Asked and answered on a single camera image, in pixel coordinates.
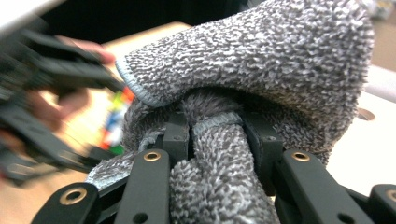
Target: colorful object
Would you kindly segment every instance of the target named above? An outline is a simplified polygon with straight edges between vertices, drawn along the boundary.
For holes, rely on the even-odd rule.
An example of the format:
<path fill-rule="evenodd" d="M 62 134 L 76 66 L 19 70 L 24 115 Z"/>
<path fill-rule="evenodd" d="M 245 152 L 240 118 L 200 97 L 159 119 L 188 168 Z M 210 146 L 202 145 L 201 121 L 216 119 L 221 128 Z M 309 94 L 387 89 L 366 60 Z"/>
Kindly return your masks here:
<path fill-rule="evenodd" d="M 118 155 L 123 153 L 123 149 L 120 146 L 120 141 L 122 139 L 122 123 L 124 114 L 133 99 L 134 94 L 128 87 L 125 87 L 123 91 L 115 93 L 113 104 L 110 108 L 110 115 L 103 129 L 102 142 L 99 146 L 102 149 L 109 150 Z"/>

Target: knit fabric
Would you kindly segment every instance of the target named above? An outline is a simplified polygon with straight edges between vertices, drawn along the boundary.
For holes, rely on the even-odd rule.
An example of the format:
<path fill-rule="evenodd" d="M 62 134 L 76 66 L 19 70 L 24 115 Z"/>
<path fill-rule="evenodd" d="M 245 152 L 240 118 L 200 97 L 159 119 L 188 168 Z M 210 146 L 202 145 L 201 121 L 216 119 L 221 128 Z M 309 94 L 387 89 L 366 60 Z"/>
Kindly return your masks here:
<path fill-rule="evenodd" d="M 127 152 L 99 164 L 88 181 L 111 183 L 120 170 L 107 167 L 131 164 L 182 108 L 195 158 L 172 170 L 173 222 L 276 222 L 238 114 L 259 112 L 285 149 L 326 164 L 356 115 L 373 37 L 356 1 L 269 0 L 131 52 L 117 61 L 136 96 L 125 115 Z M 122 167 L 128 173 L 132 165 Z"/>

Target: wooden table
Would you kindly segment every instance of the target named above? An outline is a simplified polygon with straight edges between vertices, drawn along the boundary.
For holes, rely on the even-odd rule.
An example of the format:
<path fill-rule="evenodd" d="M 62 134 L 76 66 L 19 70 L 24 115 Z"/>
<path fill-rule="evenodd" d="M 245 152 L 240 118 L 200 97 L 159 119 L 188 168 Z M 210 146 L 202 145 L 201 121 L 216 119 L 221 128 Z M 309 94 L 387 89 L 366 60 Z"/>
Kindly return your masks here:
<path fill-rule="evenodd" d="M 122 56 L 188 28 L 184 23 L 169 23 L 112 41 L 105 47 L 116 56 Z M 110 69 L 117 74 L 114 66 Z M 57 133 L 81 152 L 84 152 L 86 144 L 99 141 L 98 130 L 103 126 L 110 106 L 111 93 L 108 91 L 90 91 L 90 95 L 90 105 L 67 120 L 64 129 Z M 396 104 L 364 93 L 360 98 L 360 107 L 371 111 L 375 118 L 370 121 L 354 120 L 335 146 L 328 170 L 340 184 L 368 194 L 374 184 L 396 184 Z M 67 171 L 32 181 L 23 189 L 0 183 L 0 223 L 29 223 L 54 191 L 70 183 L 84 181 L 85 177 L 85 174 Z"/>

